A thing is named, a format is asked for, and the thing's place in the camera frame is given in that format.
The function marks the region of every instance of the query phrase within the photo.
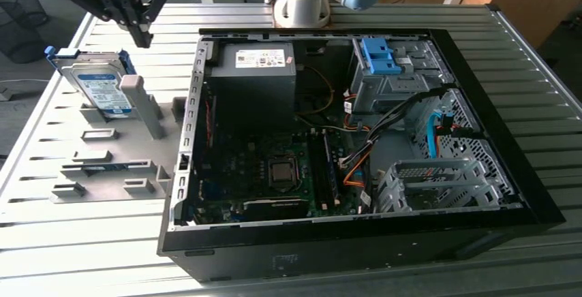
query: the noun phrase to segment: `sticker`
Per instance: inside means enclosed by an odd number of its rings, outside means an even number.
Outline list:
[[[299,254],[277,255],[273,257],[273,269],[279,271],[294,271],[299,265]]]
[[[345,102],[345,112],[348,114],[353,113],[353,104],[349,101]]]
[[[413,61],[409,57],[397,57],[397,63],[398,64],[413,64]]]
[[[283,50],[239,50],[237,52],[237,68],[285,66]]]
[[[366,206],[370,206],[373,199],[372,199],[370,195],[366,193],[366,191],[362,191],[362,193],[361,193],[361,200],[366,204]]]
[[[79,74],[79,84],[94,102],[110,118],[126,118],[131,112],[131,103],[118,87],[113,74]]]

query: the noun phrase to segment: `power supply label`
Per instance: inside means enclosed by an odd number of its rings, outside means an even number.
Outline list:
[[[131,112],[131,103],[118,86],[114,74],[79,74],[79,84],[95,106],[109,117],[125,118]]]
[[[239,50],[237,52],[237,68],[285,66],[285,50]]]

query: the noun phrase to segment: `motherboard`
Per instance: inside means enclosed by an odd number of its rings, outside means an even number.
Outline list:
[[[215,137],[197,217],[231,223],[356,214],[358,191],[342,185],[337,166],[345,153],[334,129]]]

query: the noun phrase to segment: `gray plastic block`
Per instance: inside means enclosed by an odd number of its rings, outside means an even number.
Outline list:
[[[167,175],[163,166],[158,167],[158,173],[155,174],[155,181],[158,181],[158,183],[161,184],[162,189],[167,191],[173,182],[173,178]]]
[[[67,178],[89,177],[87,172],[82,168],[62,168],[62,173]]]
[[[154,139],[163,138],[165,129],[162,128],[159,121],[161,110],[155,99],[150,99],[150,96],[146,93],[143,77],[135,74],[126,75],[122,79],[119,88],[138,110],[139,117],[146,124],[150,135]]]
[[[83,105],[79,108],[79,112],[82,113],[85,119],[89,123],[106,123],[107,119],[105,118],[102,111],[98,108],[87,108]]]
[[[155,193],[155,188],[153,183],[143,179],[126,179],[123,188],[129,192],[130,195],[138,195],[143,193]]]
[[[51,193],[59,198],[82,197],[86,190],[79,183],[62,183],[54,186]]]
[[[111,129],[90,129],[83,131],[82,139],[86,142],[118,139],[119,133],[115,128]]]
[[[75,153],[74,162],[109,162],[113,155],[109,150],[105,151],[82,151]]]
[[[158,167],[151,159],[133,159],[131,162],[146,161],[147,164],[143,166],[129,166],[133,173],[155,174],[158,172]]]

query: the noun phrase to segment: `wire bundle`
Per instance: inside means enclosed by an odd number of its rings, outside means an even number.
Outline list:
[[[346,178],[345,178],[345,183],[352,183],[353,181],[350,181],[350,177],[353,176],[356,170],[358,169],[358,167],[361,167],[362,163],[365,162],[366,158],[370,156],[370,151],[373,149],[373,146],[376,144],[376,142],[378,141],[380,137],[381,137],[381,132],[388,129],[392,125],[394,125],[397,122],[400,122],[400,120],[402,120],[402,118],[406,116],[408,111],[410,109],[410,107],[413,107],[413,105],[429,98],[429,97],[434,97],[434,96],[440,96],[444,95],[448,91],[446,87],[441,87],[441,88],[436,88],[432,89],[428,92],[424,93],[417,93],[414,94],[414,96],[412,96],[408,100],[402,101],[378,120],[377,124],[373,126],[373,128],[370,129],[368,135],[366,135],[366,141],[365,143],[361,145],[361,147],[356,150],[354,153],[352,153],[350,155],[348,155],[348,157],[345,157],[344,159],[341,159],[340,161],[340,165],[341,166],[346,166],[349,163],[352,163],[358,157],[360,160],[357,162],[357,164],[354,165],[353,169],[350,170]]]

